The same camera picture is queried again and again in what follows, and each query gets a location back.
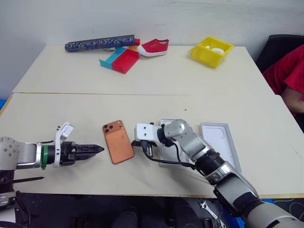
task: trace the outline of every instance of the wrench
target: wrench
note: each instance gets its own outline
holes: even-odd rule
[[[224,223],[222,220],[218,219],[218,216],[217,216],[217,215],[208,207],[206,200],[202,201],[199,205],[200,205],[200,207],[201,207],[202,209],[205,209],[206,211],[208,211],[209,214],[210,214],[214,219],[217,219],[217,220],[218,220],[218,224],[220,225],[221,228],[226,228],[225,223]]]

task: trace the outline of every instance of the blue box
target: blue box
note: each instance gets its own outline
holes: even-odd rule
[[[115,52],[106,60],[99,60],[100,62],[100,65],[103,66],[103,67],[106,67],[110,70],[113,70],[112,69],[112,63],[120,56],[121,53],[123,53],[125,51],[125,48],[124,47],[116,47],[115,48]]]
[[[6,102],[6,100],[0,99],[0,110],[4,106],[5,102]]]

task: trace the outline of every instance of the red shirt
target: red shirt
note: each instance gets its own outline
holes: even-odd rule
[[[281,95],[286,86],[304,94],[304,45],[271,65],[263,76],[277,95]]]

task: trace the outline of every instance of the black cable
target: black cable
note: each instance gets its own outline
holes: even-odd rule
[[[181,165],[181,162],[176,162],[176,161],[174,162],[174,161],[167,161],[167,160],[160,160],[160,159],[152,158],[147,154],[146,150],[142,150],[142,151],[146,155],[146,157],[149,158],[151,161],[154,161],[154,162],[156,161],[156,162],[160,162],[160,163],[164,163],[164,164]]]
[[[48,143],[52,143],[54,140],[51,141],[46,141],[46,142],[41,142],[42,144],[48,144]]]
[[[190,167],[193,170],[197,170],[202,176],[205,176],[204,173],[198,167],[196,167],[195,165],[193,165],[191,163],[188,163],[188,162],[182,162],[181,158],[180,158],[180,155],[179,155],[179,148],[178,148],[178,146],[175,143],[172,143],[172,144],[174,144],[174,146],[176,148],[178,162],[177,161],[174,162],[174,161],[155,159],[155,158],[149,156],[147,154],[148,142],[147,141],[141,141],[142,151],[146,155],[146,157],[148,159],[150,159],[151,161],[154,161],[154,162],[156,161],[156,162],[160,162],[160,163],[163,163],[163,164],[173,164],[173,165],[182,165],[182,166],[185,166],[185,167]]]
[[[177,156],[177,160],[179,160],[180,164],[181,164],[182,166],[185,166],[185,167],[190,167],[190,168],[192,168],[192,169],[196,169],[195,165],[193,165],[193,164],[191,164],[191,163],[188,163],[188,162],[182,162],[182,161],[181,161],[181,159],[180,159],[179,148],[178,148],[178,146],[177,146],[175,143],[173,143],[173,144],[174,144],[174,146],[175,146],[175,148],[176,148],[176,156]]]
[[[30,228],[30,212],[27,205],[22,201],[22,199],[19,197],[19,194],[16,195],[16,202],[19,204],[20,208],[28,215],[28,228]]]

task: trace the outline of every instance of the person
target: person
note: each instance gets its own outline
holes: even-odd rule
[[[263,76],[276,95],[280,95],[303,131],[304,44],[271,65]]]

